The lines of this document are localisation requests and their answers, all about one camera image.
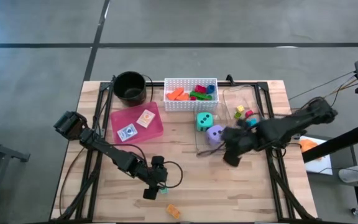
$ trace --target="white plastic basket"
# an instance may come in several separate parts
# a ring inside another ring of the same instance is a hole
[[[168,100],[167,93],[177,88],[184,88],[189,93],[196,88],[196,85],[207,87],[214,85],[215,91],[212,100],[208,101],[172,101]],[[214,111],[219,103],[218,80],[216,78],[166,78],[164,84],[164,107],[165,111]]]

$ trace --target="wooden tabletop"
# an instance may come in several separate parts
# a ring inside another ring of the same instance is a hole
[[[281,80],[266,82],[269,85],[274,113],[290,113],[284,82]],[[94,115],[99,83],[84,82],[78,103],[77,112],[88,119],[89,126],[92,125],[91,118]],[[223,91],[231,118],[238,103],[247,104],[244,107],[258,111],[250,88],[219,87],[219,100],[222,105],[224,105]],[[148,89],[147,96],[147,100],[149,100],[150,89]],[[163,122],[163,136],[137,145],[143,149],[148,161],[151,161],[152,156],[161,155],[165,157],[166,161],[179,163],[184,171],[183,182],[179,187],[169,189],[167,194],[158,194],[156,200],[146,200],[142,196],[143,190],[147,186],[139,179],[132,179],[117,170],[111,160],[107,156],[103,156],[94,222],[277,221],[264,151],[252,151],[244,154],[239,167],[230,167],[225,164],[222,161],[222,155],[198,158],[195,155],[197,147],[193,112],[165,112],[162,87],[154,88],[154,101],[158,104]],[[114,97],[111,112],[123,108],[124,106],[119,99]],[[106,132],[106,140],[111,143],[114,142],[110,122]],[[60,187],[71,162],[81,149],[78,141],[72,141],[68,145],[52,218],[59,216]],[[128,147],[121,147],[120,149],[139,153],[136,149]],[[66,206],[71,203],[79,191],[85,157],[86,150],[81,153],[68,176],[63,191],[62,210],[66,209]],[[284,161],[291,191],[302,206],[310,214],[316,216],[299,146],[289,145]],[[167,164],[166,168],[168,169],[167,185],[175,185],[179,181],[180,171],[171,164]],[[88,211],[89,194],[90,190],[85,198],[83,214]],[[281,191],[280,200],[284,214],[287,214]],[[176,206],[181,211],[181,217],[178,220],[165,211],[169,204]]]

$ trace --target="concrete floor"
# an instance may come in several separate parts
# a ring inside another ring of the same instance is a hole
[[[92,43],[104,0],[0,0],[0,43]],[[358,43],[358,0],[111,0],[101,42]],[[0,193],[0,223],[46,221],[67,141],[52,128],[75,110],[91,49],[0,49],[0,142],[30,152],[12,161]],[[288,96],[354,69],[358,48],[99,49],[90,80],[134,70],[154,80],[217,77],[285,81]],[[291,101],[326,95],[338,80]],[[358,126],[358,95],[341,92],[339,115],[311,134]],[[320,218],[358,223],[351,187],[311,180]]]

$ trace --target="pink tray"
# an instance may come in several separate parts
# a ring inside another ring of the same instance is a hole
[[[149,110],[155,114],[154,119],[147,128],[136,123],[144,110]],[[139,106],[112,112],[110,114],[110,121],[112,127],[112,136],[114,138],[114,143],[116,144],[142,142],[148,139],[159,137],[164,132],[156,102],[145,103]],[[117,131],[130,125],[131,123],[135,126],[137,134],[132,138],[122,142],[118,136]]]

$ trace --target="small orange block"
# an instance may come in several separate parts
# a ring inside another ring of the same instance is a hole
[[[189,100],[189,94],[185,93],[180,96],[177,96],[176,100]]]
[[[175,100],[178,96],[180,96],[185,91],[184,88],[177,88],[172,93],[167,93],[167,98],[169,100]]]
[[[169,214],[171,214],[171,216],[173,216],[174,218],[178,219],[180,217],[180,212],[177,208],[175,208],[175,206],[173,205],[168,205],[167,207],[167,212]]]

